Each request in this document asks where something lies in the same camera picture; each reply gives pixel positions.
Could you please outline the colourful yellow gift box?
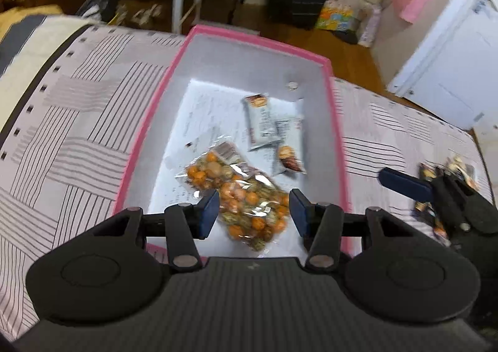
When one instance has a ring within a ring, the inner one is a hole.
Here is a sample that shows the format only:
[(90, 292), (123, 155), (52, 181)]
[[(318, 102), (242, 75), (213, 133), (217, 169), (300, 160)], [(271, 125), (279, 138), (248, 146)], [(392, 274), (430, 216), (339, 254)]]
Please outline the colourful yellow gift box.
[(344, 32), (351, 29), (355, 12), (344, 0), (326, 0), (318, 16), (315, 28)]

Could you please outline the black bag on floor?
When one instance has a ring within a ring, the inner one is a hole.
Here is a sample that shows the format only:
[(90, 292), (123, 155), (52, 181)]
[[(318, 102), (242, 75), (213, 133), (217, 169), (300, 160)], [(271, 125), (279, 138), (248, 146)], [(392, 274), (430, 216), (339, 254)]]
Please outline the black bag on floor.
[(116, 9), (117, 0), (86, 0), (76, 15), (109, 24), (116, 16)]

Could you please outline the pink cardboard box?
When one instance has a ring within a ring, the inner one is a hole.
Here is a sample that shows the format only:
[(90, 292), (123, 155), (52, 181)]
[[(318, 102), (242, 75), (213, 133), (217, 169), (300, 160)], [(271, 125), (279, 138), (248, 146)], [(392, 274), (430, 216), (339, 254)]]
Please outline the pink cardboard box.
[(305, 171), (275, 177), (314, 203), (349, 205), (330, 61), (275, 40), (195, 27), (154, 94), (122, 179), (116, 210), (160, 213), (195, 203), (178, 174), (217, 139), (232, 141), (248, 163), (274, 171), (271, 146), (250, 148), (246, 96), (266, 94), (274, 117), (303, 119)]

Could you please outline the clear bag of orange nuts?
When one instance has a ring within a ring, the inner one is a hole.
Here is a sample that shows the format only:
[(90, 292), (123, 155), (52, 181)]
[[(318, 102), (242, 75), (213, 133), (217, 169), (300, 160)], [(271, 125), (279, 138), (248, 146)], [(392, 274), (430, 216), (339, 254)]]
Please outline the clear bag of orange nuts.
[(254, 252), (266, 251), (287, 227), (289, 195), (231, 141), (221, 139), (194, 157), (176, 179), (196, 196), (217, 189), (219, 219), (228, 235)]

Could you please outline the large beige snack bag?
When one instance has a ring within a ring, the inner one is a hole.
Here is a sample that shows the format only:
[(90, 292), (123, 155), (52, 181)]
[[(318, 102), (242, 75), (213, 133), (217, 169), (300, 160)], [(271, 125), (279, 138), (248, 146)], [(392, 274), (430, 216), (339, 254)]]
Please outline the large beige snack bag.
[(458, 176), (463, 180), (470, 188), (478, 190), (479, 186), (476, 181), (475, 168), (466, 164), (461, 157), (455, 156), (453, 158), (447, 158), (446, 169), (450, 174)]

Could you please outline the beige sandals on floor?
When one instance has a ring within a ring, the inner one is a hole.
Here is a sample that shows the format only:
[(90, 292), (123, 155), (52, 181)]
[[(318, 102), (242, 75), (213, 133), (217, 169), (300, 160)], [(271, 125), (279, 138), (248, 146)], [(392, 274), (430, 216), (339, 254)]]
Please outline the beige sandals on floor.
[(148, 9), (140, 9), (131, 17), (131, 21), (140, 29), (147, 29), (154, 20), (159, 18), (162, 12), (162, 6), (154, 4)]

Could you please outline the white chocolate snack bar wrapper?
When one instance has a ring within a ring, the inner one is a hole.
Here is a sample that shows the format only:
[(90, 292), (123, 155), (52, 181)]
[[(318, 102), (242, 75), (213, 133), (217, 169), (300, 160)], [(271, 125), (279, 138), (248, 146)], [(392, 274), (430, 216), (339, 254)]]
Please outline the white chocolate snack bar wrapper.
[(286, 116), (276, 121), (280, 140), (275, 150), (274, 175), (306, 174), (304, 164), (303, 118)]

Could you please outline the white bedroom door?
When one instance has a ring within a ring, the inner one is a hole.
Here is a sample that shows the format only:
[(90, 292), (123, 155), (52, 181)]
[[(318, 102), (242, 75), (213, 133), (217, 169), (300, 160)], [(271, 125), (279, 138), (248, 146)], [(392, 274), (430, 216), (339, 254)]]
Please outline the white bedroom door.
[(388, 90), (464, 130), (497, 116), (497, 0), (450, 0)]

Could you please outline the striped patchwork bed sheet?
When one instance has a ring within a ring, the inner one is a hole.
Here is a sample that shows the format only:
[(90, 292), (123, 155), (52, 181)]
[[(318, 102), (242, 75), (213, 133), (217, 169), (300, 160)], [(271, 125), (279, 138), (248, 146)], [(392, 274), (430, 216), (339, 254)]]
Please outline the striped patchwork bed sheet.
[[(1, 42), (1, 331), (37, 323), (25, 276), (37, 258), (117, 212), (151, 100), (187, 36), (29, 16)], [(412, 202), (377, 181), (461, 157), (491, 186), (467, 132), (332, 72), (351, 212), (381, 206), (424, 234)]]

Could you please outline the white patterned floor bag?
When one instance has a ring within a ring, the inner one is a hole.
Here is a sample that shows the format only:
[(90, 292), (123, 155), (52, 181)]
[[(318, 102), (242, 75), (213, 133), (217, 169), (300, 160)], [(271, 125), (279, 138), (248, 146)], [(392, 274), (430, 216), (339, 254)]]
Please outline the white patterned floor bag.
[(364, 11), (357, 30), (358, 45), (370, 48), (377, 35), (378, 26), (382, 16), (382, 7), (378, 4), (369, 6)]

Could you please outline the printed paper sheet in box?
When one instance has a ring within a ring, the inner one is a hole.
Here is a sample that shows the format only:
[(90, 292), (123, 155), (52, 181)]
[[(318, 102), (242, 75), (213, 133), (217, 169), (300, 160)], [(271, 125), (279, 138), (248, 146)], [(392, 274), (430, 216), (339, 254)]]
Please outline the printed paper sheet in box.
[(276, 147), (250, 148), (248, 116), (242, 99), (246, 92), (213, 83), (193, 81), (181, 101), (178, 116), (166, 144), (148, 209), (195, 204), (202, 190), (194, 186), (187, 169), (203, 168), (214, 153), (224, 177), (242, 184), (234, 195), (222, 192), (219, 216), (209, 236), (198, 240), (204, 257), (306, 258), (299, 233), (288, 215), (278, 223), (282, 201), (303, 183), (302, 174), (286, 172), (277, 164)]

